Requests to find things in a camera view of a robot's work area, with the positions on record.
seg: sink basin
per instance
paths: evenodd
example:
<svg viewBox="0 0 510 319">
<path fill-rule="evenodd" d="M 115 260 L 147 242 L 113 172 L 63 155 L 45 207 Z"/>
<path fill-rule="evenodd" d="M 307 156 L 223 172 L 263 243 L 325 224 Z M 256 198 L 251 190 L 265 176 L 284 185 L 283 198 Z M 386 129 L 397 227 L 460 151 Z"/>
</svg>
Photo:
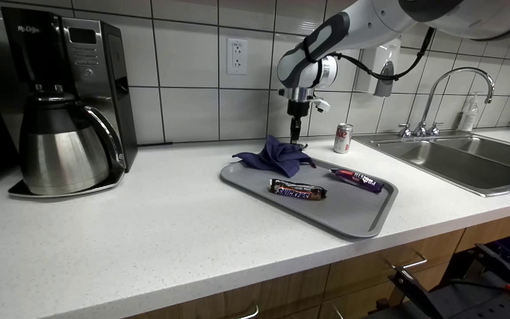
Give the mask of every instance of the sink basin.
<svg viewBox="0 0 510 319">
<path fill-rule="evenodd" d="M 480 196 L 510 193 L 510 144 L 467 133 L 412 138 L 362 135 L 354 139 Z"/>
</svg>

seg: stainless steel carafe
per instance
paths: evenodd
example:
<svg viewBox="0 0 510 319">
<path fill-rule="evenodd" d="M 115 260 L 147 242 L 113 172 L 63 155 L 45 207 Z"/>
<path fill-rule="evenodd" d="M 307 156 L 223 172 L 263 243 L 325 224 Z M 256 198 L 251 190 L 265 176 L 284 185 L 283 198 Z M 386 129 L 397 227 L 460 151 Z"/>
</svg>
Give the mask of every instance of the stainless steel carafe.
<svg viewBox="0 0 510 319">
<path fill-rule="evenodd" d="M 39 195 L 85 190 L 105 180 L 112 169 L 125 169 L 111 123 L 94 107 L 61 91 L 36 91 L 27 97 L 19 155 L 23 180 Z"/>
</svg>

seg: speckled countertop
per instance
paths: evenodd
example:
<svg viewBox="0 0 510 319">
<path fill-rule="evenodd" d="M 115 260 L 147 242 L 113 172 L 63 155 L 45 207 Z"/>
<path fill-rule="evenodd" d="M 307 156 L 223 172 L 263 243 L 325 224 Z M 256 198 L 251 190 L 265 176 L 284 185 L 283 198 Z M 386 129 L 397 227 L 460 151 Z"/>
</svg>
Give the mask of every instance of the speckled countertop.
<svg viewBox="0 0 510 319">
<path fill-rule="evenodd" d="M 9 198 L 20 172 L 3 176 L 0 319 L 126 317 L 510 216 L 510 195 L 481 198 L 360 143 L 308 143 L 398 187 L 378 236 L 338 238 L 223 183 L 231 154 L 262 140 L 141 148 L 117 188 L 78 198 Z"/>
</svg>

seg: electrical outlet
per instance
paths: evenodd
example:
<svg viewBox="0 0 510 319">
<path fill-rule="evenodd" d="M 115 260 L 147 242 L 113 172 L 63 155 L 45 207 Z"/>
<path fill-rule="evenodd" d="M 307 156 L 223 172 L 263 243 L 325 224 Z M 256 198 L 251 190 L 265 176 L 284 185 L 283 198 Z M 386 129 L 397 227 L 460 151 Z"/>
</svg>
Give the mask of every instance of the electrical outlet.
<svg viewBox="0 0 510 319">
<path fill-rule="evenodd" d="M 247 74 L 247 40 L 227 38 L 227 74 Z"/>
</svg>

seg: soda can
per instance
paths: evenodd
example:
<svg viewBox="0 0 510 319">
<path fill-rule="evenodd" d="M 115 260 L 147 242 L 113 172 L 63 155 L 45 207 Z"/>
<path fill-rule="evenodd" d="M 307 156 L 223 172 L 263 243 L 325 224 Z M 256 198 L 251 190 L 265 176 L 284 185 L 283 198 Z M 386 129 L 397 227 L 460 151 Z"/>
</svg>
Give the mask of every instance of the soda can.
<svg viewBox="0 0 510 319">
<path fill-rule="evenodd" d="M 334 140 L 334 152 L 347 153 L 350 150 L 350 141 L 354 126 L 351 124 L 340 123 L 336 128 L 336 139 Z"/>
</svg>

